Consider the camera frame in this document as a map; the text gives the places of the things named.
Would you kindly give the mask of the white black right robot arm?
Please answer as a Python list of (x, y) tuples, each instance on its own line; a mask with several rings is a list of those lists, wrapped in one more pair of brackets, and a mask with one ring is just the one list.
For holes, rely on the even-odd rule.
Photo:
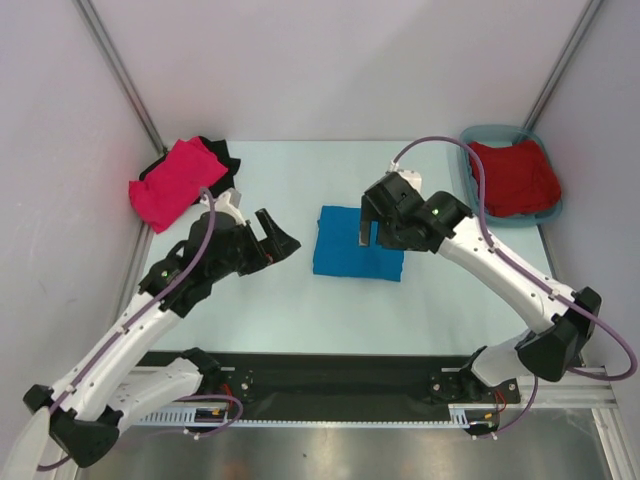
[(546, 277), (512, 250), (485, 235), (471, 209), (448, 192), (422, 198), (413, 182), (386, 174), (361, 197), (360, 245), (432, 252), (474, 275), (525, 322), (526, 331), (472, 354), (461, 376), (463, 393), (484, 401), (497, 386), (532, 374), (562, 379), (595, 329), (601, 296)]

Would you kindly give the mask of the blue t shirt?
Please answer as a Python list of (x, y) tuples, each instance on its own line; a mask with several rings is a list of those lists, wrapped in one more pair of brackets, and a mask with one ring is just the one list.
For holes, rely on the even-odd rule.
[(360, 209), (324, 205), (317, 221), (315, 275), (400, 282), (404, 252), (359, 245)]

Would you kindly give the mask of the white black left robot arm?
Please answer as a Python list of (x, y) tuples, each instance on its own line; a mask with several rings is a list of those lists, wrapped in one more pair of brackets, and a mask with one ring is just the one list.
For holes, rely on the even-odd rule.
[(208, 209), (186, 239), (149, 269), (129, 305), (92, 350), (51, 386), (34, 385), (23, 401), (32, 413), (49, 414), (49, 436), (67, 459), (86, 468), (104, 457), (133, 423), (165, 405), (195, 397), (242, 404), (225, 393), (220, 364), (199, 348), (180, 353), (146, 380), (123, 381), (165, 333), (208, 298), (231, 274), (247, 276), (294, 254), (300, 242), (264, 210), (255, 215), (266, 236), (258, 239), (239, 208), (240, 195), (202, 190)]

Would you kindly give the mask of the red t shirt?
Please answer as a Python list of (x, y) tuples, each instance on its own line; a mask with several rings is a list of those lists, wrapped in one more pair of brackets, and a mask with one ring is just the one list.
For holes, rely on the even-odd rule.
[(494, 217), (530, 215), (554, 207), (562, 197), (560, 183), (546, 154), (534, 140), (509, 147), (478, 142), (470, 148), (485, 173), (485, 207)]

